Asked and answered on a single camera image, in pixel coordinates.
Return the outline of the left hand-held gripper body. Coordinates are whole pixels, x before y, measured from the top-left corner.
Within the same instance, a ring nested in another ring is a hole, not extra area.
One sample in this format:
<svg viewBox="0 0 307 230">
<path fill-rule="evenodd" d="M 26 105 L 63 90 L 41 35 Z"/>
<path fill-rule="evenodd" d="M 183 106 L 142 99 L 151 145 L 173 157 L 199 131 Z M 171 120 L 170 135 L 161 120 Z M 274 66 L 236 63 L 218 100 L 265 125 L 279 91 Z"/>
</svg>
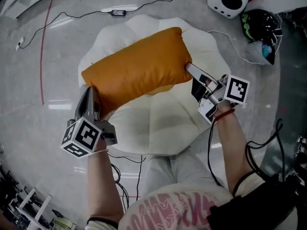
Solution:
<svg viewBox="0 0 307 230">
<path fill-rule="evenodd" d="M 115 127 L 106 120 L 90 122 L 81 117 L 67 127 L 60 148 L 74 157 L 87 157 L 95 152 L 100 139 L 108 146 L 117 144 Z"/>
</svg>

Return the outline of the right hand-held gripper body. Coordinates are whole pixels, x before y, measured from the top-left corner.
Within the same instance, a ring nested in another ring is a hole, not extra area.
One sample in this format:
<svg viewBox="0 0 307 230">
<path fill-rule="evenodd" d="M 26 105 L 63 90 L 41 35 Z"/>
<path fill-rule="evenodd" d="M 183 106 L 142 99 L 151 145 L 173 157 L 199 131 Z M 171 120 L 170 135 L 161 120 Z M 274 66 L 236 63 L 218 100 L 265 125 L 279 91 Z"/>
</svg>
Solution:
<svg viewBox="0 0 307 230">
<path fill-rule="evenodd" d="M 212 124 L 217 105 L 229 101 L 234 107 L 246 102 L 250 82 L 233 75 L 223 75 L 219 80 L 202 74 L 200 83 L 205 87 L 205 93 L 199 101 L 199 114 Z"/>
</svg>

